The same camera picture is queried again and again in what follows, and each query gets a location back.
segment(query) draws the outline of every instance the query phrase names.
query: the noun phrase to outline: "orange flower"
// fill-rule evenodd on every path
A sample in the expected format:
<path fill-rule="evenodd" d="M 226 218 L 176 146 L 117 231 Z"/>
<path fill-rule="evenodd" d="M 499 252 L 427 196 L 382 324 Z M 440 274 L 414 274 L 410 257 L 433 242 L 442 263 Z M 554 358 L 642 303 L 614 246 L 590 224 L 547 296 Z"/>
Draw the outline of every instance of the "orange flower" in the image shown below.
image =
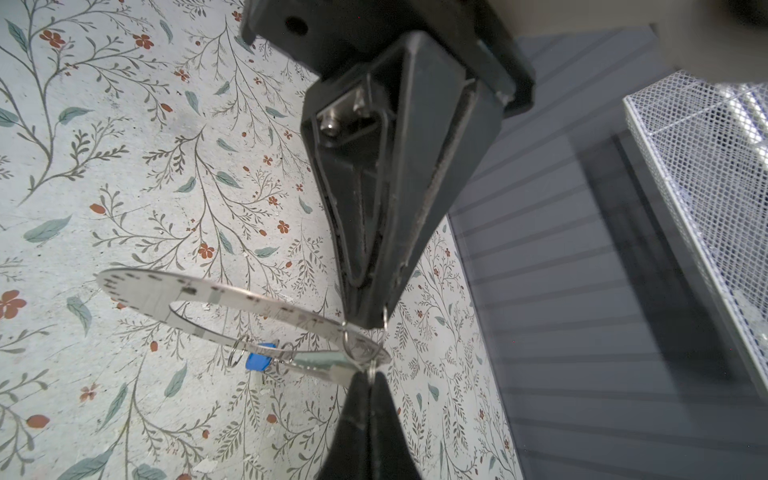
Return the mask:
<path fill-rule="evenodd" d="M 134 39 L 136 40 L 136 46 L 138 47 L 144 47 L 147 50 L 154 47 L 154 43 L 149 40 L 149 35 L 142 35 L 141 37 L 139 35 L 134 35 Z"/>
<path fill-rule="evenodd" d="M 200 245 L 200 249 L 197 251 L 201 257 L 205 258 L 214 258 L 214 248 L 209 247 L 207 243 L 203 243 Z"/>
<path fill-rule="evenodd" d="M 61 35 L 56 33 L 55 31 L 51 32 L 50 30 L 44 30 L 40 34 L 40 38 L 51 44 L 53 48 L 61 48 L 64 46 L 66 41 L 61 39 Z"/>
<path fill-rule="evenodd" d="M 181 81 L 187 81 L 187 79 L 190 77 L 187 72 L 185 72 L 184 70 L 181 70 L 181 69 L 178 70 L 178 71 L 175 71 L 174 75 L 176 75 L 177 77 L 181 78 Z"/>
<path fill-rule="evenodd" d="M 80 401 L 93 400 L 96 396 L 96 387 L 98 387 L 98 384 L 94 383 L 91 385 L 91 388 L 88 388 L 87 386 L 81 388 L 80 391 L 83 392 L 83 394 L 80 395 Z"/>
<path fill-rule="evenodd" d="M 0 300 L 0 319 L 12 319 L 18 313 L 18 309 L 27 304 L 24 300 L 16 298 L 17 296 L 18 290 L 9 290 L 2 294 L 2 300 Z"/>
<path fill-rule="evenodd" d="M 51 419 L 45 415 L 33 415 L 27 419 L 27 427 L 30 429 L 42 429 Z"/>

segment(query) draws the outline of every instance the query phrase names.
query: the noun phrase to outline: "gray wall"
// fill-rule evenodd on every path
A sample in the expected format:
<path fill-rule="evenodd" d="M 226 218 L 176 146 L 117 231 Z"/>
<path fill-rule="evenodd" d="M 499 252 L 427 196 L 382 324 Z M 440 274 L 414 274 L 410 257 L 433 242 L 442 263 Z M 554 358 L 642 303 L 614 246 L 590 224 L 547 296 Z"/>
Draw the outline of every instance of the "gray wall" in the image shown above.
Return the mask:
<path fill-rule="evenodd" d="M 450 219 L 526 478 L 768 478 L 768 407 L 625 131 L 671 73 L 653 33 L 521 47 L 536 105 Z"/>

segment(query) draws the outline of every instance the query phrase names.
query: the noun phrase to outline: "blue tag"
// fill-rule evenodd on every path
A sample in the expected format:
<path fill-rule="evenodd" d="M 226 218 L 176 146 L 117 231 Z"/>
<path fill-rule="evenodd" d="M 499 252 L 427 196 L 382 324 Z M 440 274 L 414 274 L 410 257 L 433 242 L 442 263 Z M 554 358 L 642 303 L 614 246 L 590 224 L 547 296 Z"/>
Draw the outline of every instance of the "blue tag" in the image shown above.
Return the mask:
<path fill-rule="evenodd" d="M 274 343 L 260 343 L 259 346 L 269 346 L 271 348 L 277 347 Z M 257 372 L 263 372 L 272 363 L 272 357 L 266 355 L 259 355 L 258 353 L 251 353 L 248 356 L 248 360 L 245 362 L 245 368 L 248 370 L 256 370 Z"/>

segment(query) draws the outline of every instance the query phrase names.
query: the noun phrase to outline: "metal mesh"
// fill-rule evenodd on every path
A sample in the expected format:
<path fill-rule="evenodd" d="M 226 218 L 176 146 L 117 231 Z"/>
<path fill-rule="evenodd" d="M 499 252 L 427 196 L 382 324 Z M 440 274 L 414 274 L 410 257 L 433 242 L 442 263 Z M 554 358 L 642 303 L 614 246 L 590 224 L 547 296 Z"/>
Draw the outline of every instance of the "metal mesh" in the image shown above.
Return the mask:
<path fill-rule="evenodd" d="M 768 386 L 768 84 L 713 85 L 679 71 L 624 105 L 678 229 Z"/>

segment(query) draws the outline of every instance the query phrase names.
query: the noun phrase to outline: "white floral table surface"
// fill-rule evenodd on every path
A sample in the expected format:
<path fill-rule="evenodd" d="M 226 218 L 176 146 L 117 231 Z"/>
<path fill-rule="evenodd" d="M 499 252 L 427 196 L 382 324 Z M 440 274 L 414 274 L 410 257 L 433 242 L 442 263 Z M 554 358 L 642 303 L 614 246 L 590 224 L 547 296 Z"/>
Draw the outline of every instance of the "white floral table surface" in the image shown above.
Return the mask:
<path fill-rule="evenodd" d="M 241 2 L 8 0 L 0 37 L 0 475 L 312 478 L 337 386 L 229 369 L 93 275 L 179 271 L 341 315 L 297 133 L 313 81 Z M 522 478 L 445 221 L 392 318 L 386 370 L 424 478 Z M 190 314 L 322 348 L 268 319 Z"/>

